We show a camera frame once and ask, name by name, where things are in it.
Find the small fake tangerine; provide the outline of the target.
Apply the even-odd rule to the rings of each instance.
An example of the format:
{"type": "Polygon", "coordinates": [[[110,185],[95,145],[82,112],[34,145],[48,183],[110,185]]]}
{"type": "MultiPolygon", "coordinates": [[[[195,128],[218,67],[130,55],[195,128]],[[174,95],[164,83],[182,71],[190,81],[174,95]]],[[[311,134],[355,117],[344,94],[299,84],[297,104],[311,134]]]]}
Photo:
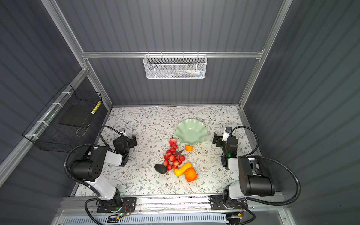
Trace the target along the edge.
{"type": "Polygon", "coordinates": [[[190,145],[185,146],[185,151],[192,152],[192,150],[193,150],[193,146],[190,146],[190,145]]]}

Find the dark fake avocado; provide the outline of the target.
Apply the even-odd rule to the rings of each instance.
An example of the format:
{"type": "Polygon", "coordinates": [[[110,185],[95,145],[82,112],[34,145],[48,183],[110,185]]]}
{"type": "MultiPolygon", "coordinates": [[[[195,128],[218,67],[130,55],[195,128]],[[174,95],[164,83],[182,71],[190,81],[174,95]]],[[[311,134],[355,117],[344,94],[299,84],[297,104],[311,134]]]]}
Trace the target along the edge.
{"type": "Polygon", "coordinates": [[[155,171],[157,171],[157,172],[160,173],[160,174],[165,174],[165,173],[167,173],[167,167],[164,166],[163,164],[156,164],[156,165],[154,166],[154,169],[155,169],[155,171]]]}

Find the large orange fake fruit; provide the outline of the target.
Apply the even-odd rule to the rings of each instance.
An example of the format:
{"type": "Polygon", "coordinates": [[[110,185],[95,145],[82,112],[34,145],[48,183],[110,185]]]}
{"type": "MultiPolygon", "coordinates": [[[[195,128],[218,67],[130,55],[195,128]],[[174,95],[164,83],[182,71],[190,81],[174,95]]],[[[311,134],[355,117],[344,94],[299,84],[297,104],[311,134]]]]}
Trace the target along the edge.
{"type": "Polygon", "coordinates": [[[193,182],[197,179],[197,173],[194,168],[187,169],[184,175],[188,182],[193,182]]]}

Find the red fake cherry bunch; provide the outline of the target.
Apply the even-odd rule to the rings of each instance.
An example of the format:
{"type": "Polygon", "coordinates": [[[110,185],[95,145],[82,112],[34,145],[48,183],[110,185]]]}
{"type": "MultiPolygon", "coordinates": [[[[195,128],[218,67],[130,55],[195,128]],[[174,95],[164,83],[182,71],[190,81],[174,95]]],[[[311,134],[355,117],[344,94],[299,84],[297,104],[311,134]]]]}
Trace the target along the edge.
{"type": "Polygon", "coordinates": [[[177,145],[173,145],[164,155],[163,165],[167,167],[167,170],[175,170],[185,161],[183,150],[179,151],[177,145]]]}

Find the yellow orange fake squash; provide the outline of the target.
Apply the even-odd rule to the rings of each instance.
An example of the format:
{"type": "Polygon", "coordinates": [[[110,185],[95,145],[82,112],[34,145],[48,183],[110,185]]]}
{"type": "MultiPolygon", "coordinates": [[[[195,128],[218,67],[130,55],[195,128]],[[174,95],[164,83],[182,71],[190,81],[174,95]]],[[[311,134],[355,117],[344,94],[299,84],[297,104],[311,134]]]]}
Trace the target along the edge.
{"type": "Polygon", "coordinates": [[[178,177],[183,176],[183,174],[192,167],[193,167],[192,164],[190,162],[187,162],[181,168],[175,169],[174,174],[178,177]]]}

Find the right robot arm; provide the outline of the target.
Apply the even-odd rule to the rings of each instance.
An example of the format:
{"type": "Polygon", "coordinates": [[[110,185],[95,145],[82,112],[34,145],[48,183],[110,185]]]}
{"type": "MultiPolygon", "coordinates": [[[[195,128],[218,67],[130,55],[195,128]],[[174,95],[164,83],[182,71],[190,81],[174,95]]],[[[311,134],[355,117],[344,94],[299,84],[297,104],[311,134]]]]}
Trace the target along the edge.
{"type": "Polygon", "coordinates": [[[222,166],[239,175],[238,181],[225,188],[224,201],[239,200],[249,196],[275,195],[276,188],[267,164],[250,156],[238,156],[236,137],[231,136],[229,132],[225,132],[222,136],[214,134],[212,143],[222,149],[222,166]]]}

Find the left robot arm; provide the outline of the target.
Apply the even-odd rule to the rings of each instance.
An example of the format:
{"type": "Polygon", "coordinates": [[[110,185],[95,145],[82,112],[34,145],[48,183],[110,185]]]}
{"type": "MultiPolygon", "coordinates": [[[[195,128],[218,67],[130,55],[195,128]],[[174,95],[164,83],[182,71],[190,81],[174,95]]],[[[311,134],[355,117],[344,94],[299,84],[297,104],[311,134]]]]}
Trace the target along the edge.
{"type": "Polygon", "coordinates": [[[119,191],[102,173],[104,165],[124,167],[129,160],[129,150],[137,146],[135,136],[128,138],[120,136],[113,141],[115,152],[106,146],[82,144],[73,148],[66,156],[64,170],[68,177],[92,190],[101,201],[121,200],[119,191]],[[68,163],[70,155],[77,149],[87,147],[87,151],[80,159],[68,163]]]}

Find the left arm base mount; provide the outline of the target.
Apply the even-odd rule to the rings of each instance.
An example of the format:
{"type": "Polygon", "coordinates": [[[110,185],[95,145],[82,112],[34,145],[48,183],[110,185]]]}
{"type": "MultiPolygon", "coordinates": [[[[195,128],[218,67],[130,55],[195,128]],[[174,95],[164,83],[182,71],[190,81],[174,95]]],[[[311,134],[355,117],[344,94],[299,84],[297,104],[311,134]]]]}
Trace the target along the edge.
{"type": "Polygon", "coordinates": [[[97,200],[97,213],[132,213],[135,211],[137,198],[126,197],[121,200],[97,200]]]}

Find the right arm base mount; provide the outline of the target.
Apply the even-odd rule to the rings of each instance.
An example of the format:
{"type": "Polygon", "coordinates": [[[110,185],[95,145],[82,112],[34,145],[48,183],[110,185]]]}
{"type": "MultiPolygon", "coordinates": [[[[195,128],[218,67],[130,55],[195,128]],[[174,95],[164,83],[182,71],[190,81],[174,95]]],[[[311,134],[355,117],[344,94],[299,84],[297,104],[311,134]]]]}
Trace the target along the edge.
{"type": "Polygon", "coordinates": [[[248,208],[248,204],[244,201],[238,202],[238,200],[229,199],[224,195],[210,195],[208,200],[211,205],[211,209],[214,211],[219,210],[244,210],[248,208]]]}

